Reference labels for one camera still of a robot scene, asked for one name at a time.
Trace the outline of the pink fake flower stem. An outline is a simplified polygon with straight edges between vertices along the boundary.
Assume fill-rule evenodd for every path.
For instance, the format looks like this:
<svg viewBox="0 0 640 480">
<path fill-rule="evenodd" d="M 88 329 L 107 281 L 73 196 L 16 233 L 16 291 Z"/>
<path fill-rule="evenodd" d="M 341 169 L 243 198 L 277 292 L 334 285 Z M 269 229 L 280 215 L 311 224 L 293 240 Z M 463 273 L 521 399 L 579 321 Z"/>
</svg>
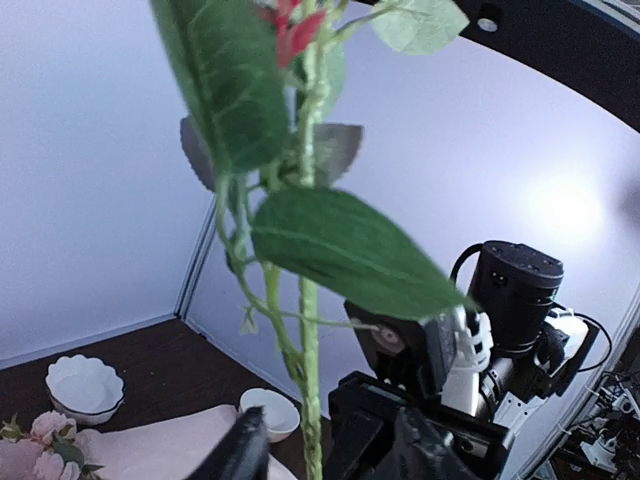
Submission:
<svg viewBox="0 0 640 480">
<path fill-rule="evenodd" d="M 16 414 L 1 422 L 2 479 L 102 479 L 104 468 L 88 431 L 64 414 L 44 412 L 27 429 Z"/>
</svg>

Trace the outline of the pink wrapping paper sheet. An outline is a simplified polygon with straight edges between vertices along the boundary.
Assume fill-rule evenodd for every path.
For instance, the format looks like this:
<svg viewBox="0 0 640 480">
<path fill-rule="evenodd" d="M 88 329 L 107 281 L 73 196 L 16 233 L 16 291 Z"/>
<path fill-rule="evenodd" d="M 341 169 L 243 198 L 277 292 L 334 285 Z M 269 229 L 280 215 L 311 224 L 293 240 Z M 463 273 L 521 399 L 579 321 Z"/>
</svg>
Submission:
<svg viewBox="0 0 640 480">
<path fill-rule="evenodd" d="M 237 418 L 231 405 L 122 431 L 88 431 L 103 479 L 184 479 Z"/>
</svg>

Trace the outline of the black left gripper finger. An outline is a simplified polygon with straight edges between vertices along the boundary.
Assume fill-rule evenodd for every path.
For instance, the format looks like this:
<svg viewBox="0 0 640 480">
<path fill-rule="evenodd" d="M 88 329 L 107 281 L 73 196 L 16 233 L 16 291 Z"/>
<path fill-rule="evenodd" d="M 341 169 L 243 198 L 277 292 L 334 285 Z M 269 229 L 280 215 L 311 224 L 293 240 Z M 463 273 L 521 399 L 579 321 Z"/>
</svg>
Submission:
<svg viewBox="0 0 640 480">
<path fill-rule="evenodd" d="M 250 407 L 192 472 L 192 480 L 266 479 L 269 453 L 264 409 Z"/>
</svg>

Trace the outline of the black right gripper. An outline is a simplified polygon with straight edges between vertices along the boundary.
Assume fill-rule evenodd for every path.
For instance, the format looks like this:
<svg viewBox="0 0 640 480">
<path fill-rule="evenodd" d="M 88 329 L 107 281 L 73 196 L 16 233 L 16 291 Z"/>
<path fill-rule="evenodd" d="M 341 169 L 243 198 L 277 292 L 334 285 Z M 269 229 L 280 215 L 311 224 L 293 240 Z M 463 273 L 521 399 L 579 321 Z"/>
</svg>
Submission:
<svg viewBox="0 0 640 480">
<path fill-rule="evenodd" d="M 370 373 L 353 372 L 330 393 L 331 479 L 495 479 L 535 412 L 567 390 L 595 337 L 560 306 L 563 263 L 524 244 L 472 245 L 469 286 L 491 322 L 494 345 L 480 374 L 475 416 L 442 404 L 456 355 L 454 308 L 411 322 L 346 302 Z"/>
</svg>

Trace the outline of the red bud leafy stem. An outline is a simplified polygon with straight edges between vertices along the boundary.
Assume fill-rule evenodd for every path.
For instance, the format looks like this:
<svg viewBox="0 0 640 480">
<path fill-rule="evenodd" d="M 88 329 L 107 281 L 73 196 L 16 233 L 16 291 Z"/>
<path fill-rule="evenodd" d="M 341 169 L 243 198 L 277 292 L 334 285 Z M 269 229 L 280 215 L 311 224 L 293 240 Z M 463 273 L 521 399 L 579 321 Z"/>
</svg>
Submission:
<svg viewBox="0 0 640 480">
<path fill-rule="evenodd" d="M 372 25 L 390 47 L 430 54 L 467 26 L 452 1 L 379 1 L 344 21 L 343 1 L 155 1 L 151 9 L 214 174 L 215 223 L 239 282 L 258 264 L 272 322 L 303 397 L 307 476 L 322 477 L 317 290 L 410 326 L 471 305 L 392 220 L 320 178 L 348 132 L 326 122 L 346 40 Z"/>
</svg>

